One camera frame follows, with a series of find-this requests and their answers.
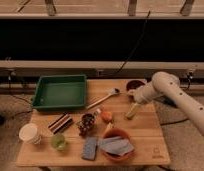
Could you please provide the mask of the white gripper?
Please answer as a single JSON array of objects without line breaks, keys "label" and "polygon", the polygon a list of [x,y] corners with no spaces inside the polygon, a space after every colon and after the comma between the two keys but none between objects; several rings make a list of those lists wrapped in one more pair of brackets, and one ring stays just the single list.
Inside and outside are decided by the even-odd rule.
[{"label": "white gripper", "polygon": [[153,85],[151,83],[148,83],[146,85],[142,85],[136,89],[130,89],[128,91],[128,94],[131,95],[136,103],[133,103],[129,115],[133,116],[135,115],[138,110],[140,109],[140,104],[148,104],[151,102],[154,98],[159,96],[159,93],[155,90]]}]

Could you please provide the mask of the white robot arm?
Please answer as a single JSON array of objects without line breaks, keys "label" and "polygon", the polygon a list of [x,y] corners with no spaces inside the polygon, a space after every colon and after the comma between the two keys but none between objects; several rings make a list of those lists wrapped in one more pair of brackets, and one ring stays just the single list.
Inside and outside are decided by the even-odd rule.
[{"label": "white robot arm", "polygon": [[204,106],[180,88],[177,76],[166,72],[156,72],[149,83],[130,89],[128,94],[134,99],[130,112],[133,112],[137,106],[148,104],[162,95],[168,97],[204,137]]}]

